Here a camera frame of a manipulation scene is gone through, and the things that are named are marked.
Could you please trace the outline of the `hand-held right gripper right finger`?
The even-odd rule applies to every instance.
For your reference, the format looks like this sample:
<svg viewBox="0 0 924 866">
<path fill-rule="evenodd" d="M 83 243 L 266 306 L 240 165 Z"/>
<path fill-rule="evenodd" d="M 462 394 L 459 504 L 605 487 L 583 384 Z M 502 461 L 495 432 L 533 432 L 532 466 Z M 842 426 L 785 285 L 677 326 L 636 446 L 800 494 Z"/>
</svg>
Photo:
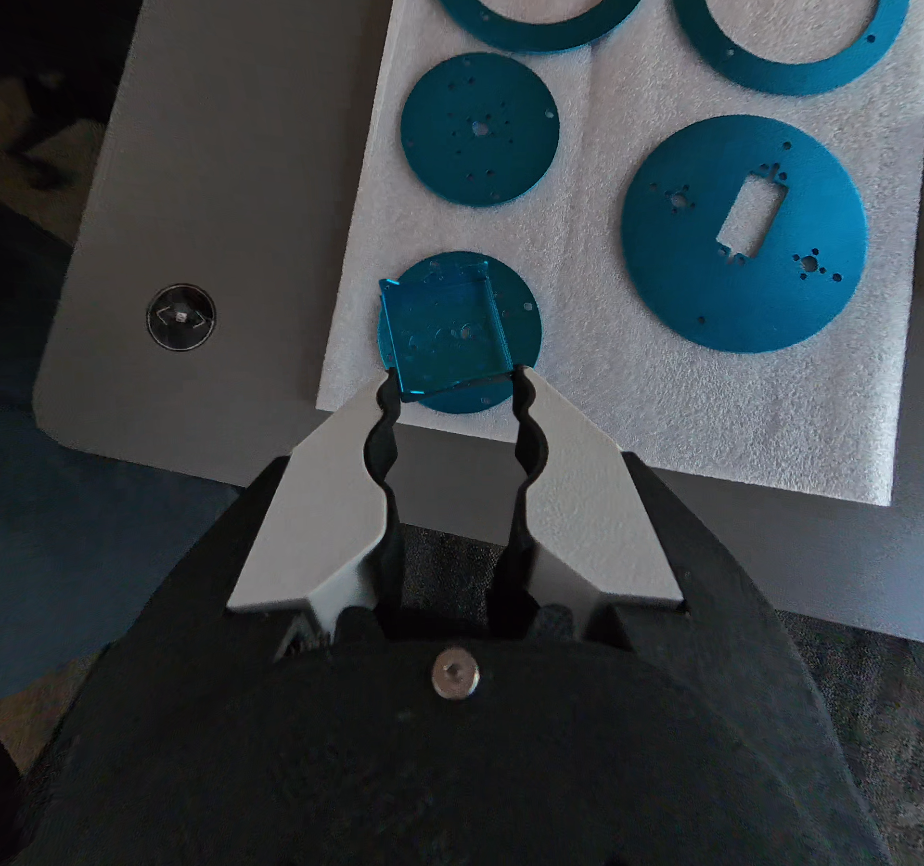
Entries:
<svg viewBox="0 0 924 866">
<path fill-rule="evenodd" d="M 676 610 L 683 595 L 617 443 L 532 368 L 512 375 L 525 472 L 491 582 L 491 634 L 523 637 L 543 606 L 584 636 L 613 605 Z"/>
</svg>

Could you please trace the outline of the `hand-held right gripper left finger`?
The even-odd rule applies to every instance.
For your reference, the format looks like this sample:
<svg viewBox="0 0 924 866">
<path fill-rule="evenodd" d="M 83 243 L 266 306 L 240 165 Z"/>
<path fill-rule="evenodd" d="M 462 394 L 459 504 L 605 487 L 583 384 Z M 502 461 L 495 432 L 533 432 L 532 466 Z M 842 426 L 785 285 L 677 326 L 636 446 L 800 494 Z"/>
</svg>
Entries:
<svg viewBox="0 0 924 866">
<path fill-rule="evenodd" d="M 347 607 L 396 610 L 405 548 L 387 475 L 398 459 L 395 369 L 366 383 L 295 446 L 227 609 L 303 609 L 333 634 Z"/>
</svg>

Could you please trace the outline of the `small blue metal disc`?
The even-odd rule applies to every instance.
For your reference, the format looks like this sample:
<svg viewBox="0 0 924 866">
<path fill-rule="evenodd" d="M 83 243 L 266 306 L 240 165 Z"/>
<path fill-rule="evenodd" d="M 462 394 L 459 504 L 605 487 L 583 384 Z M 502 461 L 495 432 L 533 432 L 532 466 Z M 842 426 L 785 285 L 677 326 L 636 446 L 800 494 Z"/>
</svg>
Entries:
<svg viewBox="0 0 924 866">
<path fill-rule="evenodd" d="M 422 259 L 398 278 L 388 279 L 404 277 L 421 279 L 433 271 L 437 260 L 443 259 L 458 261 L 486 259 L 488 261 L 494 298 L 514 367 L 534 366 L 539 358 L 542 341 L 539 306 L 520 275 L 500 260 L 469 250 L 447 251 Z M 391 370 L 389 360 L 392 349 L 382 307 L 377 326 L 377 342 L 382 363 L 389 371 Z M 430 410 L 449 414 L 468 414 L 489 410 L 511 397 L 513 393 L 511 375 L 494 384 L 456 389 L 422 402 L 411 403 L 419 403 Z"/>
</svg>

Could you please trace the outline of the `blue metal bracket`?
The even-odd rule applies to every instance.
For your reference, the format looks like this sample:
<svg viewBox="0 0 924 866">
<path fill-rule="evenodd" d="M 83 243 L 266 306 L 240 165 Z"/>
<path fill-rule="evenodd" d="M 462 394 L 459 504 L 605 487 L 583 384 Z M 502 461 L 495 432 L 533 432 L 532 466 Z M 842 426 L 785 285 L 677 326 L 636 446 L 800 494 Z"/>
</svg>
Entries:
<svg viewBox="0 0 924 866">
<path fill-rule="evenodd" d="M 382 279 L 379 290 L 402 402 L 513 373 L 486 259 L 437 260 L 421 279 Z"/>
</svg>

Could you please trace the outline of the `round black desk control panel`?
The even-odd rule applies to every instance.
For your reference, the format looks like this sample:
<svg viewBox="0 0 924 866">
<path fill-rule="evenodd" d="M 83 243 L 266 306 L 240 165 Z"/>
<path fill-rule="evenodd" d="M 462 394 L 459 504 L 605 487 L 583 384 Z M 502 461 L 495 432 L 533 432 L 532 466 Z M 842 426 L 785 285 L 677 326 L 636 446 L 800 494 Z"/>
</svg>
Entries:
<svg viewBox="0 0 924 866">
<path fill-rule="evenodd" d="M 160 349 L 189 352 L 211 337 L 216 308 L 211 296 L 200 287 L 171 284 L 148 303 L 145 323 L 149 336 Z"/>
</svg>

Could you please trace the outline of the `grey desk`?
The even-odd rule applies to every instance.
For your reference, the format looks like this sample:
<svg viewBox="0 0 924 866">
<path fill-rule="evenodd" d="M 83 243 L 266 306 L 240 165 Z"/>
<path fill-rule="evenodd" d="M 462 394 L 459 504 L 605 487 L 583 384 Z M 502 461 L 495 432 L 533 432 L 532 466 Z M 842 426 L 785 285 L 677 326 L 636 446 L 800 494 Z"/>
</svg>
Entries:
<svg viewBox="0 0 924 866">
<path fill-rule="evenodd" d="M 246 486 L 313 430 L 392 0 L 144 0 L 33 410 L 69 454 Z M 151 299 L 217 308 L 167 351 Z M 661 470 L 778 608 L 922 641 L 922 298 L 891 506 Z M 400 426 L 401 519 L 505 543 L 513 444 Z"/>
</svg>

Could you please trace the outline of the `large blue disc rectangular cutout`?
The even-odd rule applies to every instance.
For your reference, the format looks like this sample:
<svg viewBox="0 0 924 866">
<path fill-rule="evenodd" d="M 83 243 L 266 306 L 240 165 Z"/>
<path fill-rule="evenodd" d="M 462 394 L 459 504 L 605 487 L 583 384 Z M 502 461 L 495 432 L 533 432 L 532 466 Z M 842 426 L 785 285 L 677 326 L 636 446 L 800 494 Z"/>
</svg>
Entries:
<svg viewBox="0 0 924 866">
<path fill-rule="evenodd" d="M 749 177 L 783 191 L 754 256 L 719 238 Z M 826 328 L 857 291 L 869 245 L 839 159 L 754 115 L 707 118 L 658 145 L 628 187 L 620 236 L 649 310 L 686 340 L 735 354 L 787 349 Z"/>
</svg>

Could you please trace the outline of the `white foam sheet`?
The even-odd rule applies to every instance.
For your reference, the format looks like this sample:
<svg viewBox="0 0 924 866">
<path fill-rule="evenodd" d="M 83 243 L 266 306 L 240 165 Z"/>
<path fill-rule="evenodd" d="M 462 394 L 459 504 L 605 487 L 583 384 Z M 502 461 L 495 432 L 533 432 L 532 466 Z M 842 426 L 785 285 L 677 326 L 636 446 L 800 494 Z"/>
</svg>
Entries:
<svg viewBox="0 0 924 866">
<path fill-rule="evenodd" d="M 377 282 L 472 249 L 518 271 L 543 325 L 538 371 L 651 466 L 865 504 L 892 500 L 922 167 L 922 0 L 884 58 L 805 98 L 737 86 L 696 54 L 669 0 L 642 0 L 600 43 L 525 56 L 561 110 L 551 168 L 477 211 L 427 190 L 399 115 L 440 60 L 480 49 L 437 0 L 394 0 L 316 405 L 337 410 L 382 369 Z M 732 355 L 687 342 L 646 309 L 622 261 L 619 215 L 649 151 L 690 123 L 768 116 L 846 167 L 868 215 L 868 262 L 815 337 Z"/>
</svg>

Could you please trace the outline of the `medium blue metal disc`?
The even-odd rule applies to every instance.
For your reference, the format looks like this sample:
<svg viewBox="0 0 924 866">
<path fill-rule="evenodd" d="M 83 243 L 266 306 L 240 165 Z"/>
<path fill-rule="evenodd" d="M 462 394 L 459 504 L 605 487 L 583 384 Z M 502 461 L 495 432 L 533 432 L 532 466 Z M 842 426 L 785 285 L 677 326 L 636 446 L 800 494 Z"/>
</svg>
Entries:
<svg viewBox="0 0 924 866">
<path fill-rule="evenodd" d="M 512 202 L 544 178 L 560 139 L 544 81 L 514 58 L 465 52 L 436 64 L 411 88 L 400 142 L 422 184 L 448 202 Z"/>
</svg>

